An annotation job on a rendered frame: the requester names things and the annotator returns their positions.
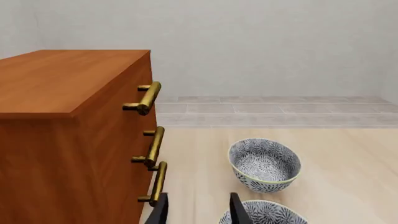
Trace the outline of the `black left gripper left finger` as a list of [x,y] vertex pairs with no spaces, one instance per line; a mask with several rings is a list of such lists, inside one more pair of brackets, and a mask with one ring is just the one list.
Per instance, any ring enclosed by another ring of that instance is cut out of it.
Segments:
[[161,193],[145,224],[166,224],[169,210],[169,198],[167,193]]

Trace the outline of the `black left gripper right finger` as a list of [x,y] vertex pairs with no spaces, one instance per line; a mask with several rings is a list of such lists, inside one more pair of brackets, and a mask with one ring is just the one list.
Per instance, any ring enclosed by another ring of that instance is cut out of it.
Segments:
[[230,193],[229,210],[232,224],[252,224],[252,220],[245,211],[239,195],[236,192]]

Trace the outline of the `black white patterned bowl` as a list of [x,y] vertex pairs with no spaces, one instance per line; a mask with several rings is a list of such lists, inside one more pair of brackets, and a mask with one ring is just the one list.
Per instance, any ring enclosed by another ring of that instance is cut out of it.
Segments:
[[[266,200],[241,201],[252,224],[308,224],[308,221],[288,207]],[[228,209],[218,224],[232,224]]]
[[294,151],[265,138],[236,141],[228,149],[228,160],[237,179],[260,194],[284,190],[302,168]]

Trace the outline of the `wooden cabinet with drawers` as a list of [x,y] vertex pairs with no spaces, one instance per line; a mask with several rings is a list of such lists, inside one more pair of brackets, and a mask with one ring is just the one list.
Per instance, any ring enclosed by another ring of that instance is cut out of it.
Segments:
[[38,50],[0,59],[0,224],[139,224],[155,113],[149,50]]

